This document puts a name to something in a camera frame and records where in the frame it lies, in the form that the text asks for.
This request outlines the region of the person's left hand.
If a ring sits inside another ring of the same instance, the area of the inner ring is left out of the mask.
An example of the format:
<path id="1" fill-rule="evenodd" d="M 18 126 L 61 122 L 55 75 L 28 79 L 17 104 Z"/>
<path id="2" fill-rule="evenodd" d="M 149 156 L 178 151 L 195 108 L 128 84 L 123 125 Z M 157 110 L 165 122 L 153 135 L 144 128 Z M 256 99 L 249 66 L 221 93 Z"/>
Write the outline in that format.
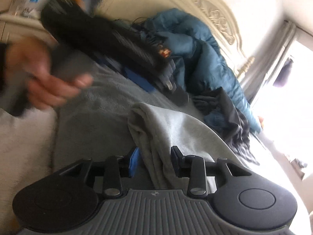
<path id="1" fill-rule="evenodd" d="M 1 43 L 1 89 L 18 71 L 32 75 L 26 83 L 27 97 L 39 110 L 62 106 L 93 82 L 90 74 L 79 75 L 69 83 L 52 76 L 49 47 L 36 37 Z"/>

